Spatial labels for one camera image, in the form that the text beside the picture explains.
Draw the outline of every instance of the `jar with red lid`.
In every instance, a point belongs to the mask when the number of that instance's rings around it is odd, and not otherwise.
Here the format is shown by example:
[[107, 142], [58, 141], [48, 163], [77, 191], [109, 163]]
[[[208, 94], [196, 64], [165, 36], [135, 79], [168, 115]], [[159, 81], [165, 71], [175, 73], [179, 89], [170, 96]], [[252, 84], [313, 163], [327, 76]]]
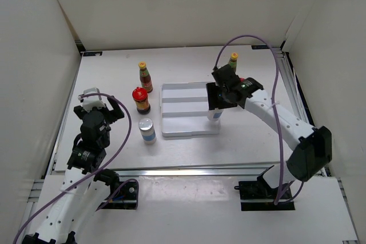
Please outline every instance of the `jar with red lid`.
[[150, 112], [150, 103], [148, 92], [144, 88], [137, 87], [132, 92], [133, 100], [136, 103], [137, 111], [140, 114], [148, 114]]

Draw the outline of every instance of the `blue label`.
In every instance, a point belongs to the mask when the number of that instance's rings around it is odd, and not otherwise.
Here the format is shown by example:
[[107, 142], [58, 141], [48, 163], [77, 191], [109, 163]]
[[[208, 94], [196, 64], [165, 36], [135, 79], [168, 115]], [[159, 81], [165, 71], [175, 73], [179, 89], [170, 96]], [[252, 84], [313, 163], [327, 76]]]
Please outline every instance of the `blue label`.
[[155, 132], [152, 135], [143, 135], [142, 138], [146, 141], [151, 141], [155, 138]]
[[219, 118], [220, 116], [221, 116], [221, 114], [222, 114], [222, 112], [221, 113], [215, 113], [214, 115], [213, 115], [213, 118]]

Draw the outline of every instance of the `white can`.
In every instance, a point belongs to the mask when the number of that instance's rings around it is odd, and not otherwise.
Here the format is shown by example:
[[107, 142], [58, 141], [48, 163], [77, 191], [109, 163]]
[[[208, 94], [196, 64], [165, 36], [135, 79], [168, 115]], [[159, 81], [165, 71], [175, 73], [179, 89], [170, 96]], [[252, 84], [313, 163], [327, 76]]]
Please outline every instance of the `white can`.
[[214, 110], [209, 110], [207, 113], [207, 118], [210, 121], [218, 121], [224, 109], [215, 108]]
[[143, 118], [138, 122], [142, 138], [146, 144], [154, 144], [156, 141], [156, 134], [154, 123], [150, 118]]

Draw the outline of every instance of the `yellow bottle cap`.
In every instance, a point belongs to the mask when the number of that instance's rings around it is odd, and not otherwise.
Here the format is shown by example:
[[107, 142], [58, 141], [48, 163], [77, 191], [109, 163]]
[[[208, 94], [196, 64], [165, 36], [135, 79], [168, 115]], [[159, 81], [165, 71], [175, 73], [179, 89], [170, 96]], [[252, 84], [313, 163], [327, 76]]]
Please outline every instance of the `yellow bottle cap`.
[[238, 59], [238, 54], [237, 53], [232, 53], [231, 54], [231, 59], [237, 60]]
[[144, 68], [146, 68], [146, 63], [145, 63], [145, 62], [140, 62], [140, 63], [138, 64], [138, 67], [139, 67], [140, 69], [144, 69]]

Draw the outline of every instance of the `white table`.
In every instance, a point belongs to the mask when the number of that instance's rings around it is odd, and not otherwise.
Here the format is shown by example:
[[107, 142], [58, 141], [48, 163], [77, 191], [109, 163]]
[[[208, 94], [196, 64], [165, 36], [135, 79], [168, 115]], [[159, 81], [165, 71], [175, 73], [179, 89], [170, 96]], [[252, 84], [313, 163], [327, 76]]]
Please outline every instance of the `white table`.
[[[58, 194], [62, 179], [46, 177], [38, 209]], [[77, 234], [79, 244], [342, 244], [357, 239], [335, 178], [307, 182], [295, 200], [295, 211], [267, 212], [240, 210], [237, 177], [138, 180], [138, 209], [96, 212]], [[299, 184], [293, 184], [293, 193]], [[36, 217], [30, 234], [46, 215], [47, 210]]]
[[[181, 139], [168, 139], [161, 135], [161, 85], [212, 82], [211, 72], [220, 48], [216, 46], [104, 51], [101, 56], [83, 57], [55, 156], [55, 170], [66, 169], [73, 140], [81, 125], [81, 120], [73, 113], [73, 107], [79, 105], [77, 96], [90, 87], [97, 87], [103, 93], [114, 95], [126, 105], [132, 115], [133, 128], [130, 139], [118, 158], [110, 164], [111, 169], [278, 161], [277, 134], [253, 114], [239, 107], [224, 111], [219, 135]], [[237, 74], [253, 77], [270, 93], [275, 78], [275, 62], [270, 51], [252, 50], [250, 46], [229, 46], [224, 51], [220, 64], [227, 63], [231, 52], [234, 51], [239, 54]], [[140, 86], [138, 63], [141, 61], [147, 63], [154, 86], [154, 91], [149, 94], [152, 109], [145, 116], [137, 113], [132, 99], [132, 91]], [[277, 86], [276, 101], [292, 111], [281, 79]], [[137, 122], [142, 117], [149, 117], [154, 121], [157, 133], [157, 142], [154, 145], [146, 145], [142, 140], [137, 127]], [[127, 119], [112, 124], [111, 145], [106, 149], [106, 159], [119, 148], [127, 127]], [[290, 149], [285, 145], [285, 157], [289, 157], [290, 153]]]

